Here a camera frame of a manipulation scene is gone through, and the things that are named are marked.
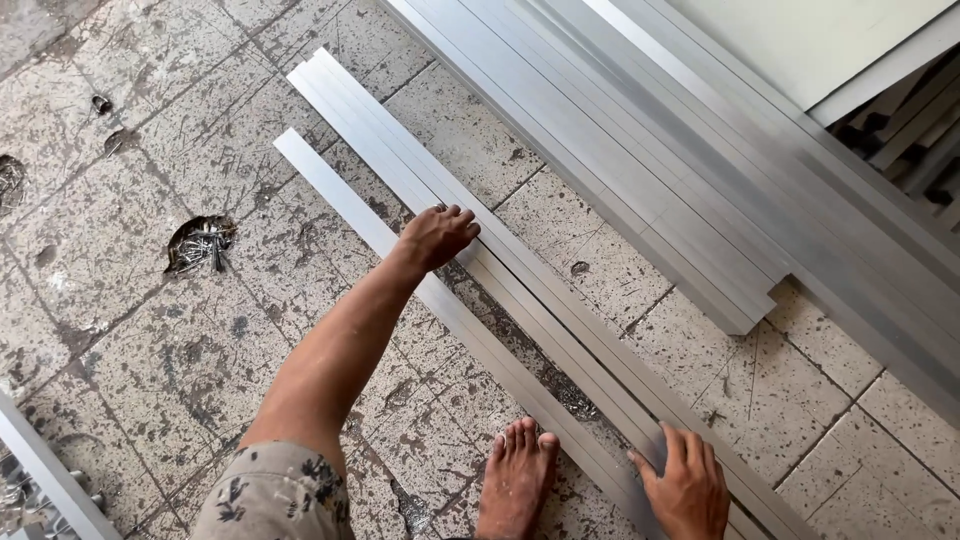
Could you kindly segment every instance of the tiled floor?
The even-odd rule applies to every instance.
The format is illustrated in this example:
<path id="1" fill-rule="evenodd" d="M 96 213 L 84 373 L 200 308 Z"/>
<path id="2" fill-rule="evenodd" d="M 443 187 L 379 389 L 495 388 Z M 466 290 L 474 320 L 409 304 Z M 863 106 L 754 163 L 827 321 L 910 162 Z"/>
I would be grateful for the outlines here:
<path id="1" fill-rule="evenodd" d="M 392 228 L 410 218 L 284 80 L 318 47 L 825 538 L 960 538 L 957 430 L 789 285 L 753 333 L 719 332 L 373 0 L 105 0 L 0 79 L 0 155 L 28 175 L 0 208 L 0 387 L 121 533 L 189 532 L 278 364 L 376 264 L 271 141 L 295 127 Z M 116 110 L 92 113 L 93 93 Z M 229 270 L 165 279 L 171 233 L 214 213 L 239 223 Z M 486 292 L 444 278 L 622 456 Z M 521 414 L 412 302 L 343 437 L 358 536 L 469 534 L 492 437 Z M 429 519 L 405 524 L 400 499 Z M 564 458 L 540 536 L 636 533 Z"/>

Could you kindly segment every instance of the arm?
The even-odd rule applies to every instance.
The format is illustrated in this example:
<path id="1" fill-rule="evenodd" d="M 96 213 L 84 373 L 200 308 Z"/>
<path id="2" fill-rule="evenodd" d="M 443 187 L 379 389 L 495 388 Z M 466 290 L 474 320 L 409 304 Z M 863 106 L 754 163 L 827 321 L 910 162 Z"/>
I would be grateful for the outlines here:
<path id="1" fill-rule="evenodd" d="M 425 210 L 393 251 L 321 318 L 280 366 L 241 447 L 282 440 L 323 455 L 347 477 L 340 431 L 387 348 L 396 320 L 427 272 L 480 234 L 473 212 Z"/>
<path id="2" fill-rule="evenodd" d="M 713 445 L 693 431 L 660 422 L 666 436 L 663 477 L 639 452 L 627 455 L 640 471 L 643 489 L 663 532 L 671 540 L 722 540 L 730 513 L 730 491 Z"/>

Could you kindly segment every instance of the bare foot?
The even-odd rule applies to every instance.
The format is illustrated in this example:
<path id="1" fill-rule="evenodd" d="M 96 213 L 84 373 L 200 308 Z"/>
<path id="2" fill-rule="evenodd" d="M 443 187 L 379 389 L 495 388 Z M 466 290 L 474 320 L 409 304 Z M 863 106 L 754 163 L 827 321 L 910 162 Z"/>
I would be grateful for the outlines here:
<path id="1" fill-rule="evenodd" d="M 480 492 L 475 538 L 527 540 L 533 537 L 543 502 L 553 486 L 560 439 L 553 433 L 537 438 L 537 423 L 527 417 L 497 435 L 487 460 Z"/>

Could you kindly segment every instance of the person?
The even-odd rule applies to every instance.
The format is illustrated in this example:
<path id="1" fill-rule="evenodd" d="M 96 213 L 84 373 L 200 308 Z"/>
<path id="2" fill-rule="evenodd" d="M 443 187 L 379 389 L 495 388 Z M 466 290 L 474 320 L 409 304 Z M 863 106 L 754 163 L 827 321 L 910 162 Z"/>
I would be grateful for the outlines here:
<path id="1" fill-rule="evenodd" d="M 480 233 L 470 210 L 425 210 L 393 251 L 317 323 L 278 370 L 235 458 L 204 501 L 193 538 L 352 539 L 340 432 L 387 347 L 396 321 L 428 272 Z M 672 540 L 721 538 L 730 495 L 713 448 L 661 424 L 662 477 L 630 452 L 661 528 Z M 531 538 L 553 485 L 561 441 L 537 436 L 533 418 L 495 437 L 475 538 Z"/>

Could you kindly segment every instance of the hand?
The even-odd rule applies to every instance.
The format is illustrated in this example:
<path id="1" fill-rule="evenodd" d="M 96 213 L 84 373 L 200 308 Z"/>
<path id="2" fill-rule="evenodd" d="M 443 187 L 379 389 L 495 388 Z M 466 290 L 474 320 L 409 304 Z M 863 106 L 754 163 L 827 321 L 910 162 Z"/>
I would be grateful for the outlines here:
<path id="1" fill-rule="evenodd" d="M 473 212 L 450 205 L 448 209 L 430 207 L 413 219 L 390 253 L 391 258 L 402 258 L 426 274 L 447 264 L 480 234 L 480 225 L 471 223 Z"/>
<path id="2" fill-rule="evenodd" d="M 713 445 L 693 431 L 660 422 L 666 436 L 663 478 L 639 452 L 627 452 L 663 532 L 671 540 L 720 540 L 727 527 L 730 492 Z"/>

